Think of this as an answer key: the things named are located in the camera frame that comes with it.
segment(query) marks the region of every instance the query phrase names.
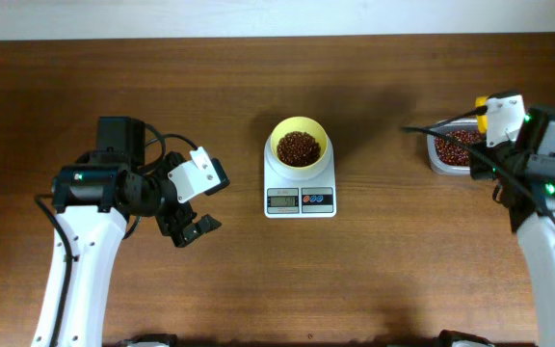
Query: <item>coffee bean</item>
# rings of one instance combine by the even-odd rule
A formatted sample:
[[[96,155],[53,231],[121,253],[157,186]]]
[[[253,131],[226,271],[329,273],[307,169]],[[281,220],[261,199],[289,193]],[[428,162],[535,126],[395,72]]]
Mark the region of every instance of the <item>coffee bean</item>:
[[[458,130],[452,131],[446,134],[446,136],[457,139],[465,145],[472,145],[484,140],[483,135],[481,135],[478,131]],[[438,158],[443,163],[452,166],[470,165],[470,158],[468,156],[468,152],[465,149],[461,149],[453,144],[449,144],[448,142],[439,138],[434,139],[434,145],[436,146],[436,153],[438,154]]]
[[[293,167],[308,166],[320,158],[320,145],[308,133],[293,131],[277,143],[277,158]]]

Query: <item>container of coffee beans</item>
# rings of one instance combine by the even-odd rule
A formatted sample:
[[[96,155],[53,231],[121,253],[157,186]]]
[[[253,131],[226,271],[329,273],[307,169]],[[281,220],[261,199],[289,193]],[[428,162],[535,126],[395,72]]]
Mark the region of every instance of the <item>container of coffee beans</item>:
[[[276,126],[270,137],[272,163],[279,174],[291,179],[318,175],[332,159],[325,129],[306,117],[292,117]]]
[[[456,120],[452,123],[433,129],[459,141],[471,145],[483,141],[485,136],[479,133],[477,120]],[[428,135],[428,153],[430,166],[438,174],[467,175],[470,174],[468,153],[455,145]]]

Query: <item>bowl of coffee beans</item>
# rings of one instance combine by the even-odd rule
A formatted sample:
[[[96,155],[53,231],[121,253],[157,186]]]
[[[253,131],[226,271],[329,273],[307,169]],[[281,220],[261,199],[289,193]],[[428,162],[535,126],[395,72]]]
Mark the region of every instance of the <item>bowl of coffee beans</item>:
[[[270,142],[273,156],[291,171],[310,171],[328,162],[329,138],[316,120],[306,117],[283,120],[271,133]]]
[[[465,145],[472,145],[485,140],[479,133],[477,120],[456,120],[434,129],[452,137]],[[428,135],[428,153],[430,166],[438,174],[462,175],[470,174],[468,152],[444,140]]]

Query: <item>clear plastic container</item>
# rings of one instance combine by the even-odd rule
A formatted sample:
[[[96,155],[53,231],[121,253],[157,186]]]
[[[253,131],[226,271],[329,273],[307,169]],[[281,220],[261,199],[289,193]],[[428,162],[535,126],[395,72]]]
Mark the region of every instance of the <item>clear plastic container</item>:
[[[457,130],[479,131],[477,120],[456,120],[439,128],[432,129],[440,134],[447,134]],[[430,166],[437,174],[449,175],[467,175],[470,174],[470,168],[467,166],[452,166],[444,164],[438,153],[436,153],[436,145],[434,144],[434,136],[428,135],[428,153],[430,154]]]

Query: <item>white wall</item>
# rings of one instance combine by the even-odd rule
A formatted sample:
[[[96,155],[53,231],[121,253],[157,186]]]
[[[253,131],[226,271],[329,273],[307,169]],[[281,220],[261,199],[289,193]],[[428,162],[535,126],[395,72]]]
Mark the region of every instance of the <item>white wall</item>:
[[[0,40],[555,31],[555,0],[0,0]]]

